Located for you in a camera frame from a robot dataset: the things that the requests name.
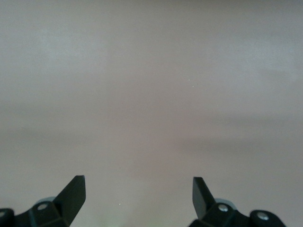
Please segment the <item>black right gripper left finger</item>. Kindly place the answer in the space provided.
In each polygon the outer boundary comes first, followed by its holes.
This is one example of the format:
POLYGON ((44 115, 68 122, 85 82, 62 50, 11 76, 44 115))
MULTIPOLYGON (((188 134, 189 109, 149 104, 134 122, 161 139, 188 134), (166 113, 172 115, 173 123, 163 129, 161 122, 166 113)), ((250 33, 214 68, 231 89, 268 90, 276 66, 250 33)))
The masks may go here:
POLYGON ((69 227, 85 202, 85 176, 75 176, 51 200, 36 203, 15 215, 11 208, 0 209, 2 227, 69 227))

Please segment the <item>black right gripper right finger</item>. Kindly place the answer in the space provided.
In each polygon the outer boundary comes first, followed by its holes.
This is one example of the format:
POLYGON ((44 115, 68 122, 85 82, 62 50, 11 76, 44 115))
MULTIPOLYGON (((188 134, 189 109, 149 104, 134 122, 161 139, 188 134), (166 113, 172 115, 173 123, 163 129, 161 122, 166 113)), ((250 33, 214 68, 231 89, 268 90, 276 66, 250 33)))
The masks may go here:
POLYGON ((193 178, 192 202, 197 214, 191 227, 284 227, 284 222, 267 210, 245 216, 230 201, 215 199, 202 177, 193 178))

